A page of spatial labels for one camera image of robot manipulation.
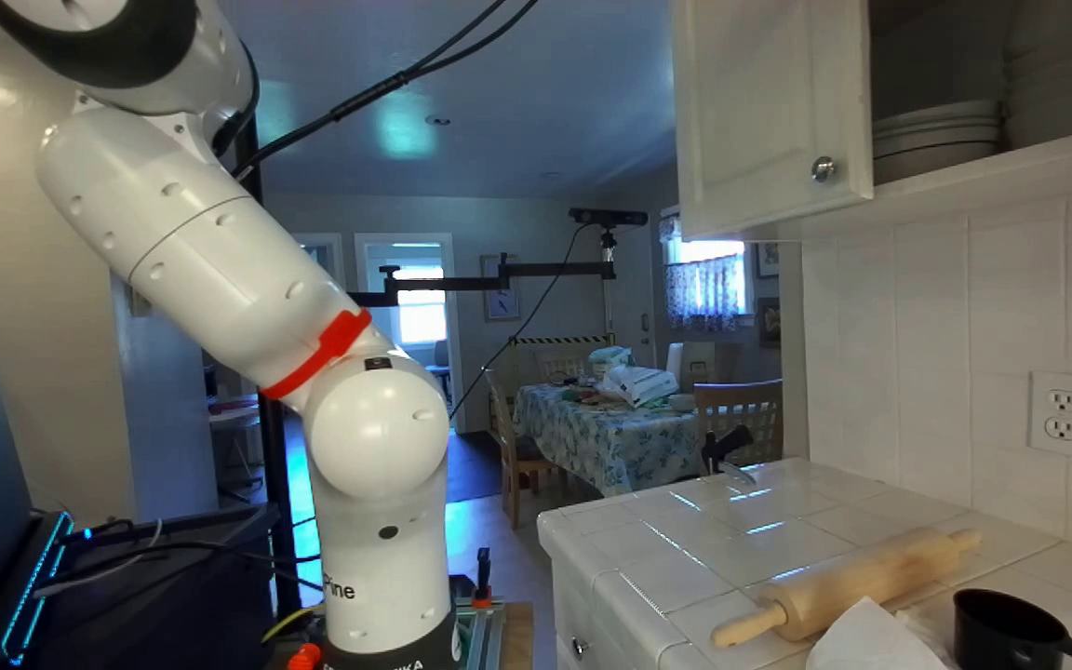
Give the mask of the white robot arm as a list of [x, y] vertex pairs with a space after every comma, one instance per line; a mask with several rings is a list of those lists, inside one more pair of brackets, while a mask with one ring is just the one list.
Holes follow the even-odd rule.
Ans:
[[75, 86], [39, 150], [54, 209], [204, 353], [303, 418], [323, 670], [458, 670], [444, 390], [220, 162], [220, 129], [256, 102], [220, 3], [0, 0], [0, 30]]

